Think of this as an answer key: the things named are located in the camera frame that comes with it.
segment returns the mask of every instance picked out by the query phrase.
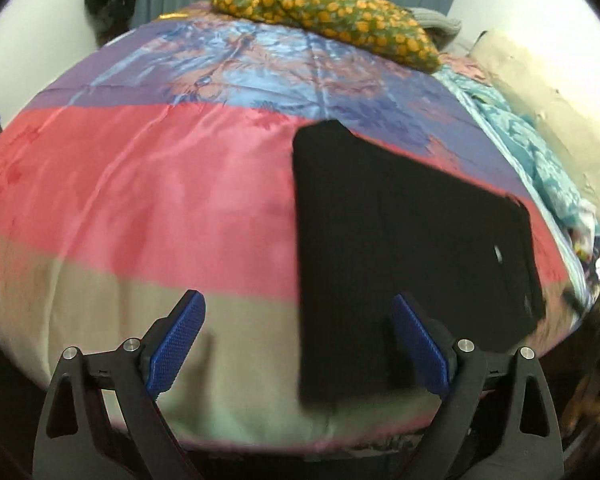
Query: white wall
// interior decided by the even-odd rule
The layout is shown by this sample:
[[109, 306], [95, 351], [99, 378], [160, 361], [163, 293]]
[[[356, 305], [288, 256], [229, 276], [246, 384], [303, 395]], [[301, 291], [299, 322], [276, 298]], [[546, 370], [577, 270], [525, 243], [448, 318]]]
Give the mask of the white wall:
[[10, 0], [0, 13], [0, 116], [96, 50], [84, 0]]
[[600, 21], [585, 0], [454, 0], [460, 37], [498, 28], [548, 66], [548, 78], [600, 120]]

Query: teal floral cloth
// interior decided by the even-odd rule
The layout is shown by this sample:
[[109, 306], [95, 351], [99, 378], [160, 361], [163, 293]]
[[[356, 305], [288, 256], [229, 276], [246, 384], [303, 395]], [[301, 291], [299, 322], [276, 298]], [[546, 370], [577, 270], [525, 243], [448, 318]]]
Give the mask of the teal floral cloth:
[[[453, 82], [474, 101], [511, 155], [531, 178], [560, 228], [564, 232], [586, 229], [580, 217], [580, 191], [531, 120], [513, 113], [506, 99], [494, 87], [485, 86], [451, 70], [448, 72]], [[600, 235], [599, 222], [596, 222], [595, 234]]]

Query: blue gripper pad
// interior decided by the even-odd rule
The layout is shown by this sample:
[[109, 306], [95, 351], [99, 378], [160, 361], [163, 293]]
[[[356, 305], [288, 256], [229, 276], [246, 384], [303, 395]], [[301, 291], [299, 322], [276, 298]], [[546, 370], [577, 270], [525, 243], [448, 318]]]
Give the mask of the blue gripper pad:
[[[174, 308], [174, 311], [176, 310], [181, 312], [177, 315], [171, 327], [166, 327], [166, 335], [149, 361], [145, 385], [147, 392], [154, 400], [157, 399], [159, 394], [171, 388], [184, 359], [189, 353], [189, 349], [198, 336], [198, 332], [200, 332], [200, 328], [205, 321], [205, 298], [199, 292], [190, 290], [178, 302]], [[171, 315], [158, 321], [170, 321], [170, 318]]]
[[431, 319], [423, 322], [414, 312], [420, 310], [414, 299], [410, 298], [410, 302], [414, 308], [410, 307], [403, 295], [394, 298], [394, 330], [398, 346], [413, 362], [418, 384], [444, 399], [453, 378], [450, 368], [455, 372], [455, 367], [449, 366], [445, 354], [425, 328], [425, 324], [431, 325], [436, 322]]

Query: colorful quilt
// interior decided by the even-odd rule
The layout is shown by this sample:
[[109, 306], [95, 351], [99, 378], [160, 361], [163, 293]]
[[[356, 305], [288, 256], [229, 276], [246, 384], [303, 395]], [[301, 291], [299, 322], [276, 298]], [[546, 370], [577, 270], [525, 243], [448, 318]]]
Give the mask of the colorful quilt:
[[439, 81], [198, 4], [80, 62], [0, 136], [0, 343], [45, 384], [65, 347], [116, 348], [194, 288], [206, 322], [158, 400], [182, 441], [319, 450], [426, 426], [439, 400], [419, 388], [324, 409], [298, 401], [291, 146], [326, 118], [525, 203], [548, 301], [530, 344], [544, 352], [565, 337], [554, 238]]

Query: pillow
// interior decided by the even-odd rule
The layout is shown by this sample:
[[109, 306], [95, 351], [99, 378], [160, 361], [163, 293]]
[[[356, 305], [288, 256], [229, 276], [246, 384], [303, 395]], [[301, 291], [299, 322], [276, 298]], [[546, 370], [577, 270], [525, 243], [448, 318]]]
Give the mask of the pillow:
[[302, 27], [424, 72], [438, 51], [413, 15], [387, 0], [211, 0], [222, 12], [256, 22]]
[[441, 12], [422, 7], [408, 7], [413, 14], [413, 19], [427, 31], [438, 49], [445, 48], [460, 33], [462, 22], [455, 18], [448, 18]]
[[470, 57], [490, 74], [491, 83], [518, 115], [558, 156], [600, 220], [600, 124], [564, 97], [548, 80], [548, 65], [498, 30], [480, 37]]

